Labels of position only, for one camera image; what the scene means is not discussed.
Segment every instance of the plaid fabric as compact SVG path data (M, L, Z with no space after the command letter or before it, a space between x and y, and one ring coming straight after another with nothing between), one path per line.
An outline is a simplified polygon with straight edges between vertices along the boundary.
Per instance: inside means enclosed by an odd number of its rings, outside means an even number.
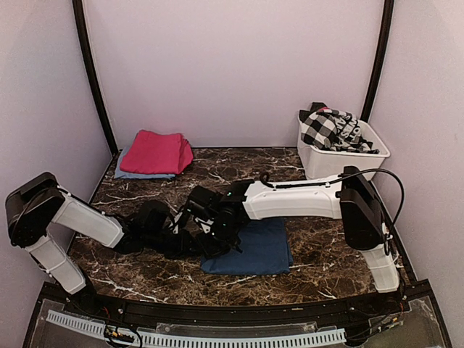
M378 154L372 142L361 136L356 116L313 103L311 110L300 110L299 121L303 142L326 151Z

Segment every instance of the blue folded cloth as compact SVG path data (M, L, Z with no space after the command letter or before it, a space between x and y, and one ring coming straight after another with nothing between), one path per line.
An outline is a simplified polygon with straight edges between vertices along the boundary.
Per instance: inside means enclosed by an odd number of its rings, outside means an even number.
M239 237L242 253L231 250L215 259L202 257L202 270L230 276L290 272L293 257L282 217L251 221L241 229Z
M125 147L117 159L115 179L171 179L175 177L175 174L138 174L123 172L120 169L121 162L123 161L123 157L129 152L130 148L130 146Z

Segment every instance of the marble surface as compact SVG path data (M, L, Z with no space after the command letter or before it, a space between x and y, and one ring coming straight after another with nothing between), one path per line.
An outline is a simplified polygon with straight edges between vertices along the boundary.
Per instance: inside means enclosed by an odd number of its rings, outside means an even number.
M198 184L222 191L231 181L257 179L262 171L268 171L272 181L305 177L296 149L195 149L194 158L193 164L171 181L114 179L113 161L93 205L108 213L129 215L142 202L159 199L176 210ZM292 217L286 219L286 230L294 265L289 274L282 275L210 275L201 271L198 257L166 260L148 249L119 255L80 235L69 255L87 272L100 294L150 302L283 305L375 291L363 257L345 244L340 220Z

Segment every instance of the white perforated strip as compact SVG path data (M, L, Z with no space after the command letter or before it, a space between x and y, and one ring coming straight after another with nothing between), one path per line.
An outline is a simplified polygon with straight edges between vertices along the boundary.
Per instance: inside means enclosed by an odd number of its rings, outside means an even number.
M68 328L81 334L97 339L104 339L104 323L77 318L53 310L49 311L46 319L50 323ZM133 346L138 347L136 335L127 329L121 328L120 333L134 337ZM155 348L310 348L324 347L331 344L344 343L345 330L336 329L324 332L306 333L293 336L263 337L253 339L212 339L201 337L168 336L159 333L139 331L143 347Z

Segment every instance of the red folded cloth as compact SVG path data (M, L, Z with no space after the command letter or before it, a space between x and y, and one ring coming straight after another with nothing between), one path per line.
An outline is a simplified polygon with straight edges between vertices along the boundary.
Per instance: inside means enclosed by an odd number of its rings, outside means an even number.
M161 136L141 130L120 169L138 174L181 174L193 159L190 144L182 134Z

